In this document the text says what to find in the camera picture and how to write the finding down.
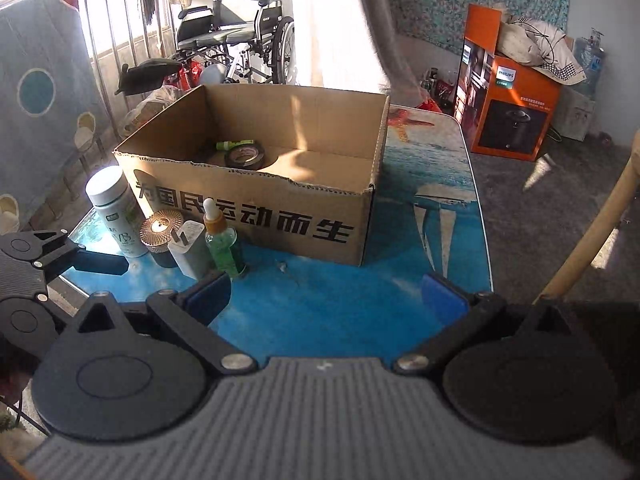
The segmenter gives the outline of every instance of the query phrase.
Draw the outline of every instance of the white bottle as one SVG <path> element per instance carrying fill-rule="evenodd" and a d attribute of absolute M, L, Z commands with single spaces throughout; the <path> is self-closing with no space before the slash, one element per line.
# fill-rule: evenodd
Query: white bottle
<path fill-rule="evenodd" d="M 108 166 L 98 171 L 86 184 L 86 193 L 122 254 L 129 258 L 146 254 L 139 234 L 145 216 L 122 168 Z"/>

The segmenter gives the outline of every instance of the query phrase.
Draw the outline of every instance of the dropper bottle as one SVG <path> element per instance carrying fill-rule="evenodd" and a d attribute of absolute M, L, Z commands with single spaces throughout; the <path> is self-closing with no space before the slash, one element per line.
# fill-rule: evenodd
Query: dropper bottle
<path fill-rule="evenodd" d="M 206 198 L 202 205 L 204 225 L 207 228 L 205 242 L 216 268 L 232 278 L 237 278 L 246 268 L 238 233 L 226 224 L 222 211 L 217 208 L 212 198 Z"/>

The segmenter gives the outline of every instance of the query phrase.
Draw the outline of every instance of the cardboard box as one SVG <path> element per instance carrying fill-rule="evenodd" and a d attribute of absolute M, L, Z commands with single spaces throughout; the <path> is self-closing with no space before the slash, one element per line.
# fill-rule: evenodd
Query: cardboard box
<path fill-rule="evenodd" d="M 216 200 L 255 245 L 359 265 L 386 139 L 380 94 L 282 85 L 199 86 L 114 154 L 146 215 L 175 207 L 202 221 Z M 223 166 L 203 149 L 258 140 L 260 171 Z M 206 156 L 206 163 L 195 163 Z"/>
<path fill-rule="evenodd" d="M 571 88 L 562 88 L 552 120 L 553 127 L 563 137 L 584 140 L 591 126 L 596 101 Z"/>
<path fill-rule="evenodd" d="M 469 5 L 454 117 L 472 152 L 535 160 L 561 84 L 496 52 L 500 17 Z"/>

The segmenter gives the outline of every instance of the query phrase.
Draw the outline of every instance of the wooden pole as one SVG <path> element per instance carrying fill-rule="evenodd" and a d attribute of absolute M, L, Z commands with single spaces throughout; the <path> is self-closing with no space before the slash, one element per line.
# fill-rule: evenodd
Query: wooden pole
<path fill-rule="evenodd" d="M 620 221 L 625 209 L 636 195 L 638 184 L 640 184 L 640 130 L 636 132 L 631 147 L 631 156 L 609 198 L 573 252 L 551 281 L 547 283 L 536 301 L 540 296 L 561 298 L 574 286 Z"/>

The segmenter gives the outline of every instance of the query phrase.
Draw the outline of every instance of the blue tablecloth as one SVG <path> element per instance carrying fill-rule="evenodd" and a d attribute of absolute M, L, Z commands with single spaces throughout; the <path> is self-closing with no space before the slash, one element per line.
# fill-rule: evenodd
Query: blue tablecloth
<path fill-rule="evenodd" d="M 97 214 L 71 233 L 89 250 L 119 253 Z M 397 358 L 442 326 L 422 304 L 430 270 L 469 292 L 491 290 L 484 227 L 460 127 L 449 116 L 391 107 L 382 174 L 361 267 L 244 245 L 249 265 L 211 328 L 259 362 L 270 356 Z M 194 283 L 147 254 L 123 276 L 75 269 L 91 294 L 140 301 Z"/>

